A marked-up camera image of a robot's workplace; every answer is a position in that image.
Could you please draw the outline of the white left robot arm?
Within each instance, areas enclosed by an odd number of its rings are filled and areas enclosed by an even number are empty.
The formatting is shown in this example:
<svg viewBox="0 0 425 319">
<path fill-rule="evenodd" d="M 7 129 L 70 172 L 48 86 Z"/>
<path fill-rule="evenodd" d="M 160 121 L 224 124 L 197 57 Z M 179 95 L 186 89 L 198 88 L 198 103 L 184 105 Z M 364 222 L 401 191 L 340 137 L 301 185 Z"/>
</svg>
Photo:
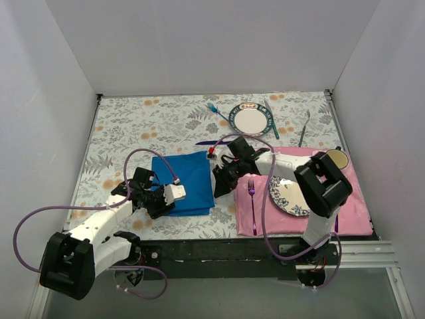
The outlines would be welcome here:
<svg viewBox="0 0 425 319">
<path fill-rule="evenodd" d="M 67 233 L 55 233 L 44 250 L 40 284 L 81 300 L 96 277 L 110 268 L 122 271 L 132 286 L 141 282 L 145 270 L 156 270 L 161 249 L 144 245 L 134 233 L 116 230 L 138 209 L 162 217 L 186 196 L 179 180 L 159 185 L 154 179 L 153 171 L 137 168 L 131 179 L 112 190 L 105 210 Z"/>
</svg>

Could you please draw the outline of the blue satin napkin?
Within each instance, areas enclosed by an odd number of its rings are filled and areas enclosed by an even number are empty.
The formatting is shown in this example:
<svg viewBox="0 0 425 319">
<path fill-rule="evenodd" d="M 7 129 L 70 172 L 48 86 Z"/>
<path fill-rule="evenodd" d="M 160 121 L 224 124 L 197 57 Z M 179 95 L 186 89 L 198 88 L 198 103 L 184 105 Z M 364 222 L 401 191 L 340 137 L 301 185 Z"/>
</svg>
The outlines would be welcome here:
<svg viewBox="0 0 425 319">
<path fill-rule="evenodd" d="M 208 215 L 214 207 L 211 167 L 206 151 L 167 156 L 171 169 L 185 187 L 186 197 L 175 202 L 170 217 Z"/>
</svg>

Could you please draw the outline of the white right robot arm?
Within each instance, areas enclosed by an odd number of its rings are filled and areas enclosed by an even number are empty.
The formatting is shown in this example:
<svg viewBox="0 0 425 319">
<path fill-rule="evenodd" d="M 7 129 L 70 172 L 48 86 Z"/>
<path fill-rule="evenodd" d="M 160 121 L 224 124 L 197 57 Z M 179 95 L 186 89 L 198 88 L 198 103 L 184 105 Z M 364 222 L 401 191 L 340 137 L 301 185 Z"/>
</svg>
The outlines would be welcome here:
<svg viewBox="0 0 425 319">
<path fill-rule="evenodd" d="M 269 143 L 255 150 L 247 142 L 248 134 L 233 134 L 227 148 L 231 160 L 216 145 L 209 148 L 207 158 L 214 161 L 214 197 L 219 198 L 236 189 L 238 180 L 246 174 L 273 176 L 299 185 L 311 210 L 307 227 L 299 240 L 284 255 L 270 249 L 282 262 L 304 260 L 315 264 L 325 255 L 324 247 L 336 236 L 333 226 L 340 208 L 352 194 L 353 188 L 343 172 L 325 153 L 313 156 L 290 156 L 278 153 Z"/>
</svg>

